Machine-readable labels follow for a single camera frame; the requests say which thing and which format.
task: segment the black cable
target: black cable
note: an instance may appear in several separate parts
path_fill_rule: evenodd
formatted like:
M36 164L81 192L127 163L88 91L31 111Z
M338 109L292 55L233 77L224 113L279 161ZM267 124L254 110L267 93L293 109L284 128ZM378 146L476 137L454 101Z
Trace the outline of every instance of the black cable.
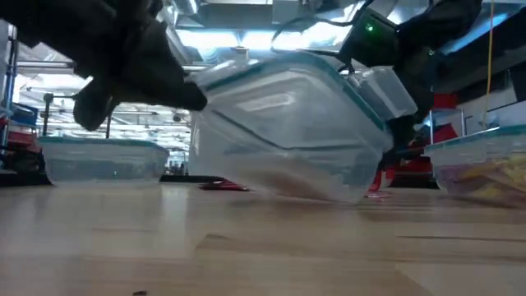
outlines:
M367 7L369 7L369 5L371 5L374 1L375 0L366 0L365 3L363 3L363 5L360 7L360 9L358 9L358 11L354 14L354 17L351 21L331 21L331 20L327 20L327 19L320 18L317 16L301 16L301 17L294 18L290 21L286 21L276 30L276 32L272 36L272 40L270 41L270 50L275 53L287 53L290 51L290 50L275 49L274 41L278 38L279 35L281 35L281 33L283 33L293 24L296 24L301 21L314 21L315 23L322 22L322 23L326 23L329 25L339 26L339 27L350 26L350 25L353 25L357 20L360 19L360 17L365 12ZM338 52L332 52L332 51L320 50L320 49L300 49L300 50L304 52L308 52L308 53L314 53L314 54L338 58Z

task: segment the plastic container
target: plastic container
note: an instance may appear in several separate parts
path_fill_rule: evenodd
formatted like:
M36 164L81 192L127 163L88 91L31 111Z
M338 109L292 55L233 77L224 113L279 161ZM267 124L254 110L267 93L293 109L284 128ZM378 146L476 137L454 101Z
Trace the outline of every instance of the plastic container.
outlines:
M439 187L456 196L526 204L526 125L428 146Z
M390 67L372 67L348 76L358 94L382 120L415 114L417 105Z
M54 185L157 183L169 152L148 141L39 138Z
M194 79L209 103L192 114L191 174L274 194L355 202L392 146L383 121L315 55L236 61Z

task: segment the ceiling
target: ceiling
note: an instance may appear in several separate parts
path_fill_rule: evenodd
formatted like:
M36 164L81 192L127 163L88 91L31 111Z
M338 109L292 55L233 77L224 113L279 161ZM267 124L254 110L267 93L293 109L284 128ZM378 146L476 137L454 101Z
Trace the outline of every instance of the ceiling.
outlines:
M495 0L496 25L511 18L526 0ZM176 58L185 65L209 65L236 58L234 46L249 48L250 58L269 58L270 39L276 28L285 21L304 14L304 7L297 0L167 0L159 19L167 21L168 40ZM330 12L324 16L337 21L349 21L364 3L358 0L326 1L332 3ZM424 11L428 0L376 0L371 7L388 16L394 23L401 23ZM183 15L176 7L198 5L198 13ZM489 30L488 5L465 38L456 40L444 48L449 56L465 54L470 44L484 36ZM350 28L339 28L325 24L303 23L284 32L274 43L282 49L319 48L337 50ZM21 46L21 61L70 62L68 58L44 44L33 49ZM72 74L50 74L50 69L22 68L16 80L15 101L44 109L43 95L69 96L80 90L87 81ZM96 132L86 132L74 123L73 101L68 98L55 99L52 104L49 131L65 136L104 137L105 124ZM183 110L143 104L122 104L113 114L111 137L136 138L156 141L162 146L187 150L190 142L190 115Z

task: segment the wooden table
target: wooden table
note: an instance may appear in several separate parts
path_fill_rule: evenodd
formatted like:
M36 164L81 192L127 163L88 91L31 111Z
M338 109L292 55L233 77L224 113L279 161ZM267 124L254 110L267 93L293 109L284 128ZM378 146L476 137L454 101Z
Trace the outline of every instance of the wooden table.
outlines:
M525 295L526 211L189 186L0 191L2 295Z

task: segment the container lid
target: container lid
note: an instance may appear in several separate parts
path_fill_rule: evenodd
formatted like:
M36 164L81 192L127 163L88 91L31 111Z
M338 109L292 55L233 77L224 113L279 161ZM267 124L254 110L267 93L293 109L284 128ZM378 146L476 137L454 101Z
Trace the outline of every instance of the container lid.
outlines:
M163 152L168 152L163 147L150 142L141 140L123 140L123 139L85 139L63 136L41 136L40 143L57 143L57 144L95 144L95 145L112 145L112 146L135 146L135 147L150 147Z
M452 146L461 146L466 143L474 141L487 140L499 136L520 136L526 135L526 124L509 126L509 127L495 127L483 132L477 132L469 136L463 136L456 139L443 141L435 145L427 146L425 151L431 152L440 148L449 148Z
M313 67L317 69L322 75L316 76L318 79L335 82L340 86L340 89L349 97L364 114L374 123L376 127L384 131L385 123L378 117L376 112L367 104L362 97L355 91L352 86L323 58L317 57L311 53L286 53L265 60L257 62L250 67L242 67L238 72L232 75L219 78L218 80L211 81L202 85L202 89L205 91L216 90L222 86L233 84L240 80L260 78L262 75L269 75L272 73L287 72L291 70L291 64L302 65L307 67Z

